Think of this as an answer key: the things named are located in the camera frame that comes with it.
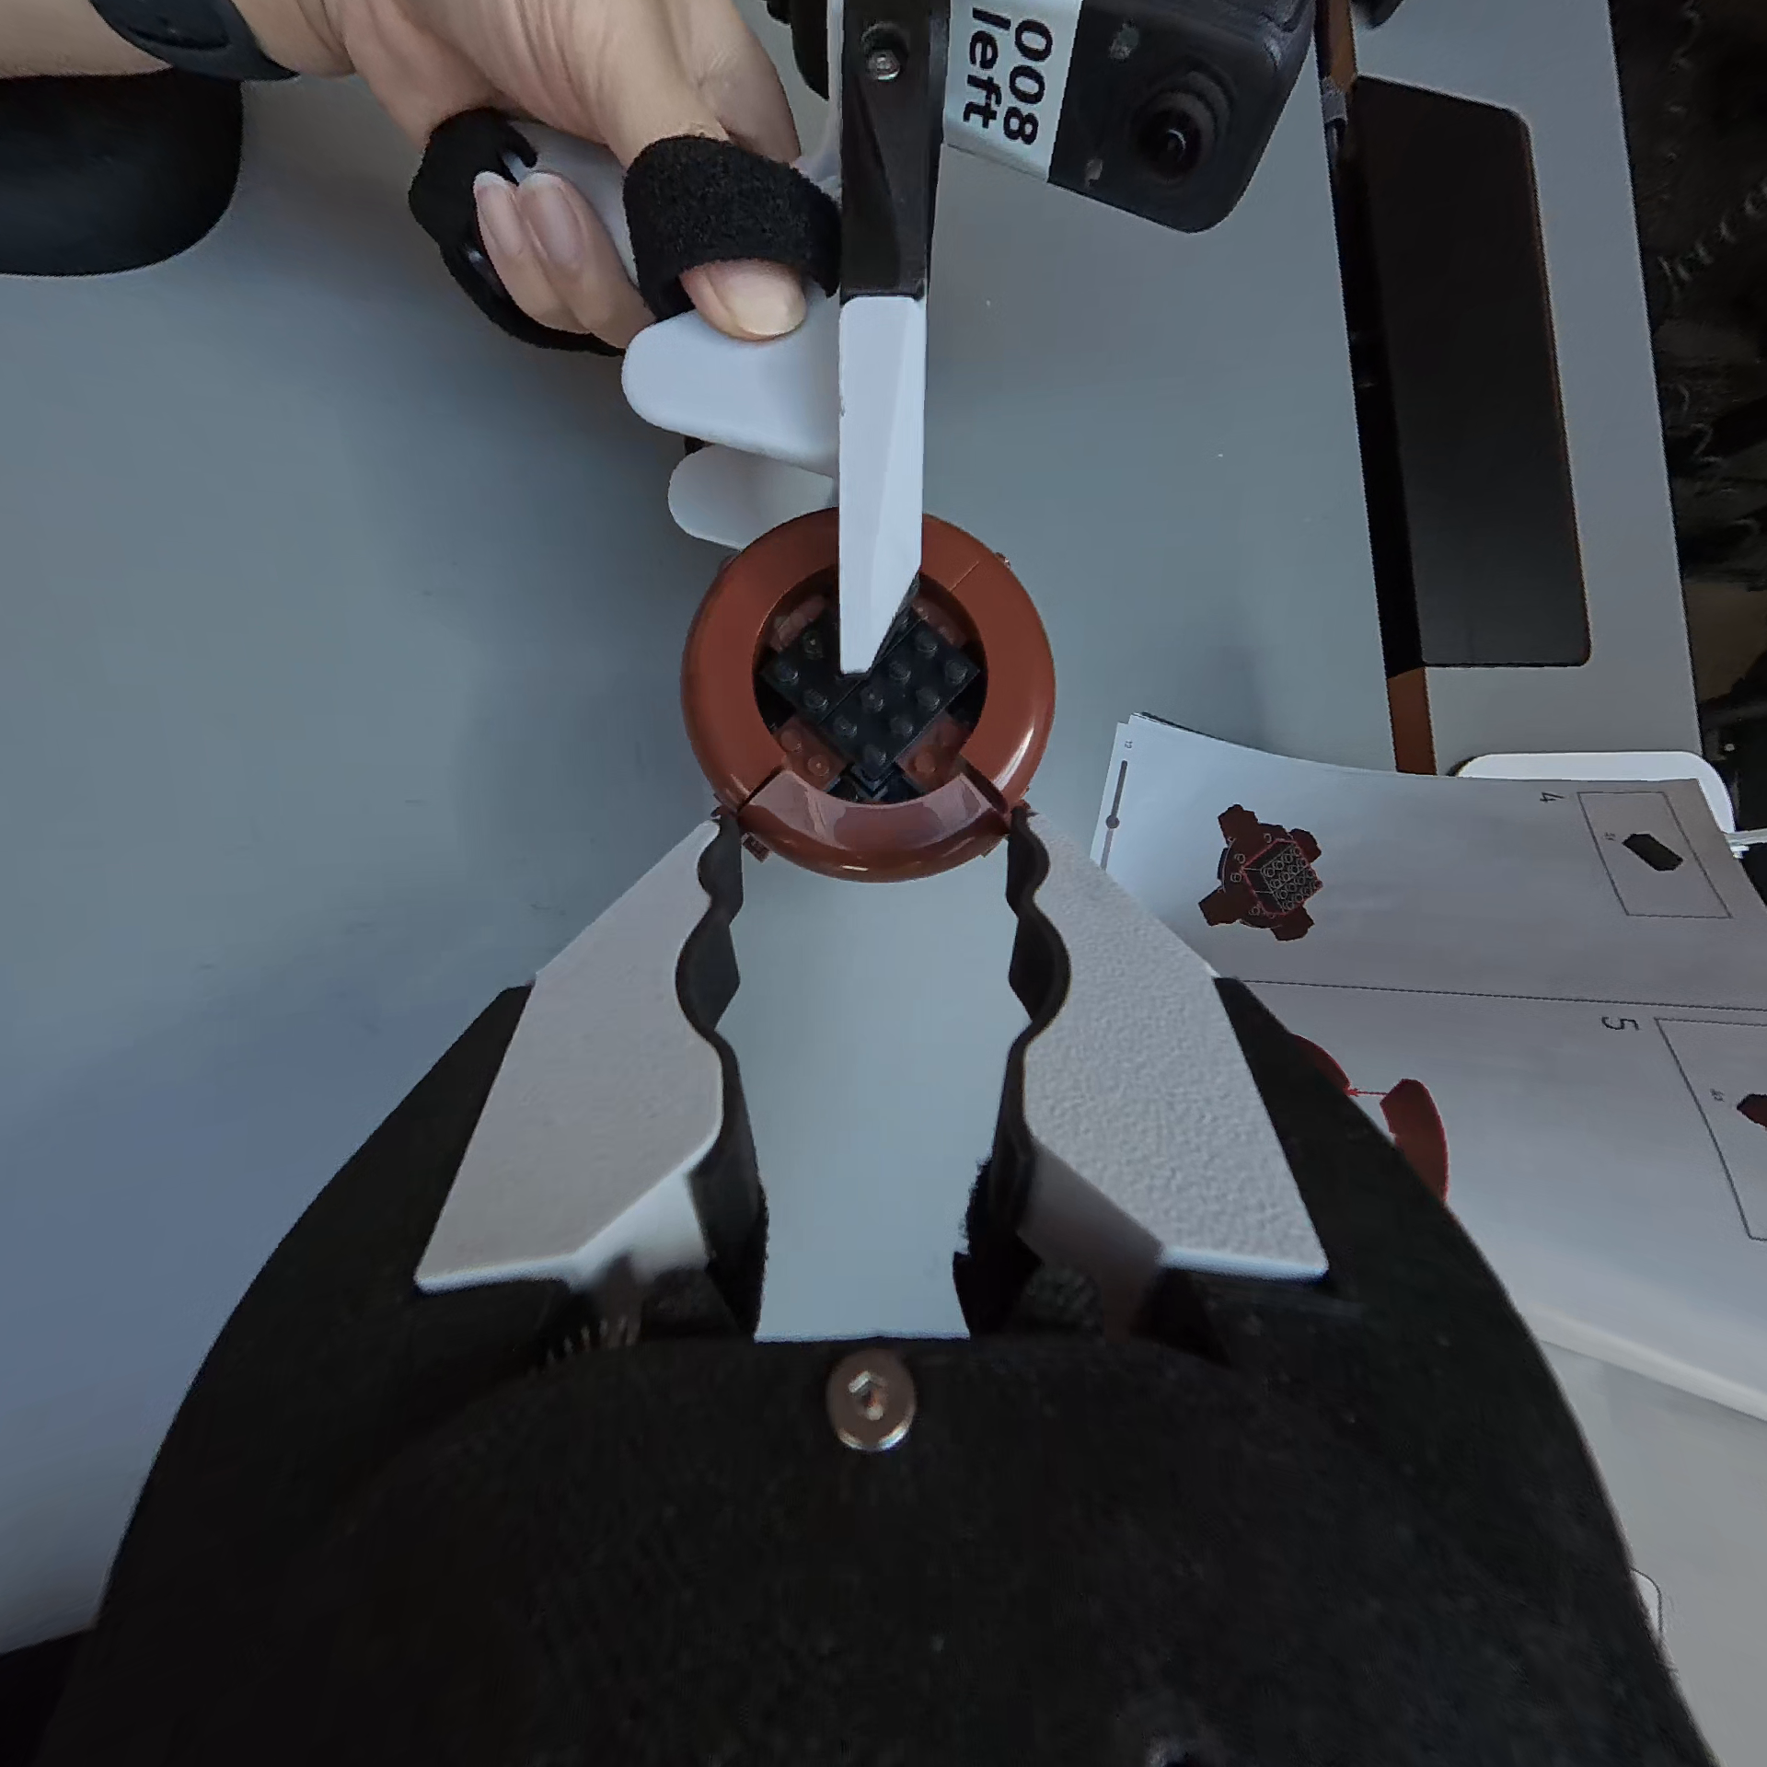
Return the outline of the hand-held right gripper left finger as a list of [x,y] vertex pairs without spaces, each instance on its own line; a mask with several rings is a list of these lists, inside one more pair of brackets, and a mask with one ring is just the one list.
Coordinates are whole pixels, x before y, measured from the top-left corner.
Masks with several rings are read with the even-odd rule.
[[426,1293],[557,1280],[634,1314],[703,1270],[744,1334],[767,1204],[734,1049],[742,835],[703,821],[532,984],[416,1270]]

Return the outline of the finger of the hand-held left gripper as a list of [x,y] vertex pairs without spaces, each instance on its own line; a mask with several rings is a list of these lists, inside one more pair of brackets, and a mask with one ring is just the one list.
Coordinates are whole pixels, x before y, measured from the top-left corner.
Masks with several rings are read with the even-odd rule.
[[926,300],[861,295],[837,330],[842,670],[868,673],[921,558]]

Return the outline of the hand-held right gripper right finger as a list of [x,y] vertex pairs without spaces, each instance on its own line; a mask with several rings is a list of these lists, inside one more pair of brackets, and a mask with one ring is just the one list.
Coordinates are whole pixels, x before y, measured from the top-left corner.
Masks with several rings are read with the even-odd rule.
[[1048,1272],[1131,1331],[1170,1270],[1314,1282],[1327,1256],[1214,970],[1023,808],[1006,839],[1009,986],[988,1163],[956,1257],[974,1336]]

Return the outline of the brown round brick model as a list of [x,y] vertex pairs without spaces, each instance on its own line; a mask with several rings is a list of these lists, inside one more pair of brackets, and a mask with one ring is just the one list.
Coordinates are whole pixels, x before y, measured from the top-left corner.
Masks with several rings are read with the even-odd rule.
[[840,667],[837,515],[734,555],[684,648],[684,720],[744,837],[837,879],[921,879],[1004,839],[1056,714],[1047,629],[1009,562],[928,515],[878,660]]

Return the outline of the person's left forearm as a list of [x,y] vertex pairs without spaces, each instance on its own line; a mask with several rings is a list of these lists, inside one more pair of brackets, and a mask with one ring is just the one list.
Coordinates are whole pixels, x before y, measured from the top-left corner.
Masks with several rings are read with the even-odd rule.
[[[235,1],[256,42],[295,74],[340,75],[348,54],[327,8],[293,1]],[[109,32],[91,1],[2,1],[2,75],[145,75],[164,63]]]

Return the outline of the grey adjoining desk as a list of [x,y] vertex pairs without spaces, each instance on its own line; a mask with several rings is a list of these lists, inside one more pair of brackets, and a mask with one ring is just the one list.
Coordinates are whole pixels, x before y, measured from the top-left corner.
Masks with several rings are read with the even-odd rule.
[[1566,473],[1593,651],[1577,667],[1428,670],[1389,685],[1399,769],[1490,751],[1692,751],[1690,627],[1666,494],[1608,7],[1326,5],[1330,75],[1486,101],[1528,127]]

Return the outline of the person's left hand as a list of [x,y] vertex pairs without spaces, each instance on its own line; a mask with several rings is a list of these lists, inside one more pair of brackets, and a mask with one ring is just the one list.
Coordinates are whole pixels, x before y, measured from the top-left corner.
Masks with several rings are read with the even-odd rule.
[[[493,106],[609,150],[621,165],[678,136],[802,153],[779,72],[728,1],[262,5],[259,45],[298,74],[367,79],[416,143]],[[607,228],[557,173],[476,180],[478,232],[542,326],[627,345],[651,313]]]

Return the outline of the building instruction booklet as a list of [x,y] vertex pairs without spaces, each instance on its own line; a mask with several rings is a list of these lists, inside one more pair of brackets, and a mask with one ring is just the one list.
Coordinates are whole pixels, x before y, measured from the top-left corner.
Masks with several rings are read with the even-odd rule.
[[1537,1336],[1764,1417],[1764,899],[1695,783],[1119,726],[1093,856],[1446,1177]]

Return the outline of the black wristwatch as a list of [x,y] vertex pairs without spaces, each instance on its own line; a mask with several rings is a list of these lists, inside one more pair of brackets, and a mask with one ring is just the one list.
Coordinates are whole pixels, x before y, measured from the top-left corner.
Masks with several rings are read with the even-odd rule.
[[109,32],[171,68],[235,82],[295,77],[295,72],[264,50],[235,1],[91,1],[91,7]]

